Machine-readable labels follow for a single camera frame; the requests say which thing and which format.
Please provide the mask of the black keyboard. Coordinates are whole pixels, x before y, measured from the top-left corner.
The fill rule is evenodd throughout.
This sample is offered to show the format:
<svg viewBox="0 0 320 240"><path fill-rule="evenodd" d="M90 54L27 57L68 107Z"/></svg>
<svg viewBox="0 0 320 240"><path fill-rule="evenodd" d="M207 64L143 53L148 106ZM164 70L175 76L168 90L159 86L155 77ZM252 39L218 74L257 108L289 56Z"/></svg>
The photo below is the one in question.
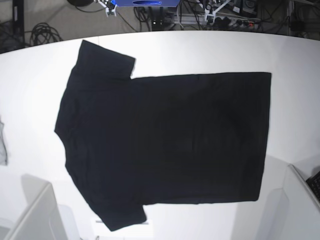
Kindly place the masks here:
<svg viewBox="0 0 320 240"><path fill-rule="evenodd" d="M306 180L315 197L320 200L320 172Z"/></svg>

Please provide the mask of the white box lower right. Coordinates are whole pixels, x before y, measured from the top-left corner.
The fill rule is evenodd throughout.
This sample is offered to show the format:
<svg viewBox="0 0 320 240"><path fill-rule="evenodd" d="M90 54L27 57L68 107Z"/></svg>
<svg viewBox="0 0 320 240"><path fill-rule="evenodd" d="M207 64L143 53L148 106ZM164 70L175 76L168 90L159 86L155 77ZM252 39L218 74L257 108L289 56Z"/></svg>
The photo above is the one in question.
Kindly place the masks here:
<svg viewBox="0 0 320 240"><path fill-rule="evenodd" d="M282 188L268 195L257 240L318 240L320 203L293 165Z"/></svg>

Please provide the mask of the blue box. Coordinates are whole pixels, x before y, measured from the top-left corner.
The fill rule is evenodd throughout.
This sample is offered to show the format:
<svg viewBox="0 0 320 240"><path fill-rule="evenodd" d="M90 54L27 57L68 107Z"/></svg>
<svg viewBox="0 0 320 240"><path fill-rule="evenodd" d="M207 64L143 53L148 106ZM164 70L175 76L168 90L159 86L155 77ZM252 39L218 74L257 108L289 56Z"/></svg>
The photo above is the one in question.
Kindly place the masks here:
<svg viewBox="0 0 320 240"><path fill-rule="evenodd" d="M180 0L115 0L119 7L176 7Z"/></svg>

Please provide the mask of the black T-shirt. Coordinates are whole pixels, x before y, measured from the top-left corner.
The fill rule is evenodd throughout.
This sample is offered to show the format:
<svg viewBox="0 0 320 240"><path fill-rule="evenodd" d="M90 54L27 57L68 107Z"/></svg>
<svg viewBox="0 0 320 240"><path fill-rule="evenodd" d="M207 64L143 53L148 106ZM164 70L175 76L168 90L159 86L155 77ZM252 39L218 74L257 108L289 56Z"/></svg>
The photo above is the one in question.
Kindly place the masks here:
<svg viewBox="0 0 320 240"><path fill-rule="evenodd" d="M65 167L109 227L145 205L259 199L269 133L269 72L131 78L135 59L88 41L60 102Z"/></svg>

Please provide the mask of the white box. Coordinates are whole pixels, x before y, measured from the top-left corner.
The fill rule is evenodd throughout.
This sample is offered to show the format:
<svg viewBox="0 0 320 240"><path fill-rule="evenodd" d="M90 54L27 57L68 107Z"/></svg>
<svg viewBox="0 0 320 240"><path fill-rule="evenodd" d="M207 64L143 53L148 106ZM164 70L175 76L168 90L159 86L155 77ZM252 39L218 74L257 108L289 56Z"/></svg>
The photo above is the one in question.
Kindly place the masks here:
<svg viewBox="0 0 320 240"><path fill-rule="evenodd" d="M72 210L57 203L52 183L29 175L0 174L2 240L79 240Z"/></svg>
<svg viewBox="0 0 320 240"><path fill-rule="evenodd" d="M268 195L257 240L318 240L320 203L293 165L282 188Z"/></svg>

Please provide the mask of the grey cloth at left edge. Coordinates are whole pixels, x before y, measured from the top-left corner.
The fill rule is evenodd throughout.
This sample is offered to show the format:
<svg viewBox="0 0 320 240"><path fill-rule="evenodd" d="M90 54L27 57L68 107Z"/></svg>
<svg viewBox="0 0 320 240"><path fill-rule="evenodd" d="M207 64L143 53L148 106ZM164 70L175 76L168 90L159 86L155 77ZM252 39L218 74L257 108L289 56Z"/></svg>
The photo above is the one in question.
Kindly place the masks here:
<svg viewBox="0 0 320 240"><path fill-rule="evenodd" d="M0 165L7 166L8 165L8 153L4 140L4 124L0 122Z"/></svg>

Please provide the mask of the white box lower left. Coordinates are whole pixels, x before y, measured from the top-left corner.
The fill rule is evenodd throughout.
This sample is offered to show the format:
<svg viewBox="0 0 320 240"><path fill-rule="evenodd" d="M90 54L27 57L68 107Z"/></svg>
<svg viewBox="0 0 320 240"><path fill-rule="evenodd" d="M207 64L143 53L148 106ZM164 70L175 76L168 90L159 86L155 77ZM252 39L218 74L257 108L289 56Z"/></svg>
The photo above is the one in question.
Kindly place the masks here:
<svg viewBox="0 0 320 240"><path fill-rule="evenodd" d="M52 183L29 175L0 174L2 240L79 240L72 210L57 203Z"/></svg>

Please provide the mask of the white power strip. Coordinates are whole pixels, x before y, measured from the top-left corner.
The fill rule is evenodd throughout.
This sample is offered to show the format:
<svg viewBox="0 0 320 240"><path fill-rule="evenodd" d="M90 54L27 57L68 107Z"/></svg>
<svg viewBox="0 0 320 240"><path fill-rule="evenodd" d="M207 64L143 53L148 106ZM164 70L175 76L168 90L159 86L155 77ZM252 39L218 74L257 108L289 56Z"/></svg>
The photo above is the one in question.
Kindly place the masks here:
<svg viewBox="0 0 320 240"><path fill-rule="evenodd" d="M225 15L217 15L213 16L205 16L204 14L194 15L191 13L184 13L182 16L177 16L170 19L173 23L182 25L182 26L210 26L214 28L223 28L223 27L239 27L239 28L255 28L255 25L258 24L261 19L259 18L249 18L243 16L237 16L233 14L225 14Z"/></svg>

